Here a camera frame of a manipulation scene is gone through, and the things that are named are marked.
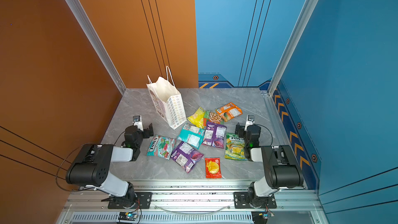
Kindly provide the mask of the white patterned paper bag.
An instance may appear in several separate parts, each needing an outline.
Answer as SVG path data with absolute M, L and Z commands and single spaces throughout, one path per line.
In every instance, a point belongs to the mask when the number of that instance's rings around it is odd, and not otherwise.
M 166 66 L 166 79 L 159 77 L 153 83 L 149 76 L 147 84 L 156 112 L 173 129 L 187 121 L 181 93 L 175 87 L 171 70 Z

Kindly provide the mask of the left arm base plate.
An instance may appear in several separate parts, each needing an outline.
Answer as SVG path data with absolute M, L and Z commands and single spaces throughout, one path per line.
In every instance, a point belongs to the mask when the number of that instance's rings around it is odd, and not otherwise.
M 109 197 L 102 202 L 108 202 L 108 209 L 149 209 L 152 192 L 135 192 L 132 197 Z

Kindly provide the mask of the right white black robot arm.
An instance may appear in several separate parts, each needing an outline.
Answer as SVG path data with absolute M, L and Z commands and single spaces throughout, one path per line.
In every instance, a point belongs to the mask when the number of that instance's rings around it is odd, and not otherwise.
M 244 155 L 248 161 L 263 164 L 264 176 L 252 182 L 247 191 L 234 193 L 235 208 L 276 209 L 274 194 L 302 187 L 304 176 L 289 145 L 261 146 L 261 126 L 236 125 L 235 134 L 244 139 Z

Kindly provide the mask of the green red Fox's candy bag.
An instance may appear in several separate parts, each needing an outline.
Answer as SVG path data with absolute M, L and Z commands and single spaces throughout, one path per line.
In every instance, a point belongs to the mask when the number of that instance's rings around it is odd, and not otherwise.
M 169 160 L 172 151 L 174 150 L 176 141 L 176 139 L 154 135 L 150 142 L 147 156 L 160 157 Z

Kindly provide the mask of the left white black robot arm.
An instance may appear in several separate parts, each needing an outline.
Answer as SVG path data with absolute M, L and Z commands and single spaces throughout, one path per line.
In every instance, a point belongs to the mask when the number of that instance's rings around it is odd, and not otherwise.
M 109 171 L 112 162 L 136 161 L 144 139 L 154 136 L 153 125 L 140 129 L 133 125 L 126 128 L 125 141 L 120 147 L 114 144 L 85 144 L 66 172 L 70 185 L 99 190 L 108 194 L 103 202 L 109 209 L 148 209 L 151 192 L 136 193 L 131 182 L 122 180 Z

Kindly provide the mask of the red yellow snack packet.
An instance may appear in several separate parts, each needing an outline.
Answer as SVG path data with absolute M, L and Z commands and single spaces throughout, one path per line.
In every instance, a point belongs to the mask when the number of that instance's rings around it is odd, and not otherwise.
M 222 178 L 220 170 L 220 158 L 205 158 L 206 178 L 219 179 Z

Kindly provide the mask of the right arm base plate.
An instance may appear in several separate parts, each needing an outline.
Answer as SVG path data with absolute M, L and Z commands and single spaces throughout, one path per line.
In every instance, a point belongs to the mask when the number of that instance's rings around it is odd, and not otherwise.
M 237 209 L 245 208 L 261 208 L 261 209 L 276 209 L 277 204 L 274 196 L 258 197 L 254 193 L 247 191 L 234 192 L 234 206 Z

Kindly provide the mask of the purple Savoria snack bag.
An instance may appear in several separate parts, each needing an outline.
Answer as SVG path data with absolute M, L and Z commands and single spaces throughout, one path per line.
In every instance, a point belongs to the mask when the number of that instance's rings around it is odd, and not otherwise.
M 222 124 L 207 122 L 203 138 L 203 145 L 224 148 L 224 138 L 227 127 Z

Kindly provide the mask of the purple snack bag front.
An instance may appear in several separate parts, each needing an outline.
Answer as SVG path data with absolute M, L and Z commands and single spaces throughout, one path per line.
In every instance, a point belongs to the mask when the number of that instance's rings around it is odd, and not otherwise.
M 171 159 L 190 173 L 204 155 L 186 142 L 180 142 L 172 151 Z

